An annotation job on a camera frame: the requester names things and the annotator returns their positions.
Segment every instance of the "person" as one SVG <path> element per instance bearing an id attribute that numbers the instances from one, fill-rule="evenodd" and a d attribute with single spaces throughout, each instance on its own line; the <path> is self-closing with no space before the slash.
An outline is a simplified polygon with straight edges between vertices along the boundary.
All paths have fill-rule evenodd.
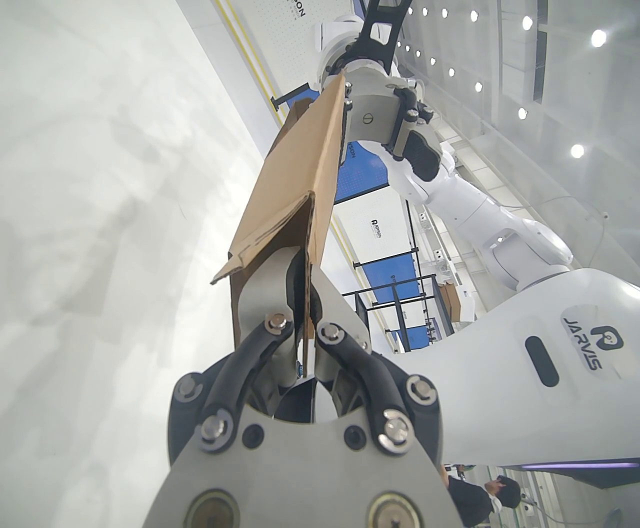
<path id="1" fill-rule="evenodd" d="M 504 475 L 485 483 L 484 488 L 450 477 L 444 466 L 440 476 L 467 528 L 486 520 L 490 513 L 500 513 L 503 506 L 516 508 L 520 503 L 520 485 Z"/>

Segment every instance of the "blue wall panel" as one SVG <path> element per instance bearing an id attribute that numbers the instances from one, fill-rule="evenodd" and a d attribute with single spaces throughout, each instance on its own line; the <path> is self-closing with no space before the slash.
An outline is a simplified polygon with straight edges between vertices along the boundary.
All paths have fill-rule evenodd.
<path id="1" fill-rule="evenodd" d="M 400 255 L 389 259 L 365 264 L 362 266 L 371 287 L 400 282 L 410 278 L 415 278 L 415 267 L 412 255 Z M 420 295 L 418 282 L 407 282 L 396 287 L 400 299 L 408 299 Z M 375 290 L 374 294 L 379 303 L 392 303 L 394 294 L 391 288 Z"/>
<path id="2" fill-rule="evenodd" d="M 287 103 L 291 106 L 298 99 L 306 97 L 315 100 L 318 93 L 314 90 L 306 90 L 289 99 Z M 336 201 L 347 200 L 387 183 L 387 168 L 380 158 L 362 148 L 357 141 L 348 143 L 346 161 L 338 172 Z"/>
<path id="3" fill-rule="evenodd" d="M 400 332 L 392 332 L 395 340 L 400 339 Z M 429 346 L 429 333 L 426 326 L 414 326 L 406 329 L 411 350 L 418 350 Z"/>

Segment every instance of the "screw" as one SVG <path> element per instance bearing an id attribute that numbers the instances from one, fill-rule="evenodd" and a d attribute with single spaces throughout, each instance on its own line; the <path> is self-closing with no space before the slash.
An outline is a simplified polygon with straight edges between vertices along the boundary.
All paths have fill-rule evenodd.
<path id="1" fill-rule="evenodd" d="M 340 337 L 340 330 L 334 324 L 328 324 L 322 329 L 322 335 L 329 341 L 336 341 Z"/>
<path id="2" fill-rule="evenodd" d="M 385 434 L 394 444 L 403 444 L 409 436 L 409 426 L 400 417 L 391 418 L 385 424 Z"/>
<path id="3" fill-rule="evenodd" d="M 274 330 L 283 330 L 287 326 L 287 318 L 283 314 L 274 314 L 269 319 L 269 326 Z"/>
<path id="4" fill-rule="evenodd" d="M 263 440 L 264 429 L 260 424 L 252 424 L 242 433 L 242 443 L 247 449 L 256 449 Z"/>
<path id="5" fill-rule="evenodd" d="M 438 399 L 438 391 L 418 374 L 407 378 L 406 391 L 411 399 L 419 405 L 432 405 Z"/>
<path id="6" fill-rule="evenodd" d="M 435 389 L 424 380 L 417 381 L 413 386 L 413 391 L 423 400 L 431 399 L 435 396 Z"/>
<path id="7" fill-rule="evenodd" d="M 227 422 L 216 415 L 208 416 L 200 428 L 200 434 L 205 442 L 215 442 L 219 437 L 225 434 L 227 430 Z"/>
<path id="8" fill-rule="evenodd" d="M 344 443 L 349 449 L 359 451 L 367 445 L 367 435 L 361 427 L 349 426 L 344 430 Z"/>
<path id="9" fill-rule="evenodd" d="M 187 374 L 185 377 L 183 377 L 178 384 L 178 392 L 183 396 L 190 395 L 195 388 L 196 382 L 190 374 Z"/>
<path id="10" fill-rule="evenodd" d="M 373 528 L 420 528 L 420 518 L 411 502 L 396 493 L 386 493 L 374 501 L 369 513 Z"/>
<path id="11" fill-rule="evenodd" d="M 199 495 L 191 503 L 181 526 L 234 528 L 239 525 L 239 518 L 240 510 L 234 498 L 222 490 L 211 490 Z"/>

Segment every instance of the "cardboard box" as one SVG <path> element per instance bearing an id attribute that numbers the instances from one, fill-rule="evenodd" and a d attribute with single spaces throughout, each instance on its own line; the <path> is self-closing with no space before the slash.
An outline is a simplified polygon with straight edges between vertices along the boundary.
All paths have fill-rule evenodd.
<path id="1" fill-rule="evenodd" d="M 236 347 L 237 302 L 247 279 L 275 251 L 306 248 L 304 335 L 309 319 L 310 266 L 319 265 L 335 200 L 343 139 L 344 76 L 313 104 L 297 101 L 276 137 L 253 188 L 229 250 L 229 260 L 212 284 L 230 276 Z M 306 366 L 308 342 L 303 340 Z"/>
<path id="2" fill-rule="evenodd" d="M 454 284 L 446 283 L 439 286 L 440 293 L 442 294 L 442 300 L 444 301 L 445 308 L 449 313 L 449 318 L 452 323 L 460 322 L 460 299 L 458 298 L 458 292 Z"/>

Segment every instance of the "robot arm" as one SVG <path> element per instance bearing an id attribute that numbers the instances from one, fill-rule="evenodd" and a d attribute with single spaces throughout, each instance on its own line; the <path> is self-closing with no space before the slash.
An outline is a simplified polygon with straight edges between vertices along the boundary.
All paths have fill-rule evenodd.
<path id="1" fill-rule="evenodd" d="M 442 152 L 436 177 L 425 181 L 407 160 L 394 160 L 381 145 L 371 141 L 361 145 L 385 163 L 389 184 L 398 194 L 426 205 L 473 244 L 490 273 L 505 286 L 521 291 L 569 271 L 573 255 L 560 237 L 540 222 L 515 216 L 463 180 L 450 153 Z"/>
<path id="2" fill-rule="evenodd" d="M 425 204 L 475 246 L 505 286 L 521 291 L 569 271 L 573 255 L 552 230 L 515 216 L 456 173 L 453 158 L 443 152 L 429 125 L 433 112 L 421 101 L 421 83 L 400 77 L 389 58 L 397 40 L 395 26 L 388 35 L 371 37 L 375 22 L 394 21 L 373 4 L 366 21 L 339 19 L 320 32 L 331 38 L 322 48 L 315 85 L 322 88 L 344 73 L 346 141 L 359 141 L 377 154 L 391 187 L 409 202 Z M 403 5 L 396 9 L 403 15 Z"/>

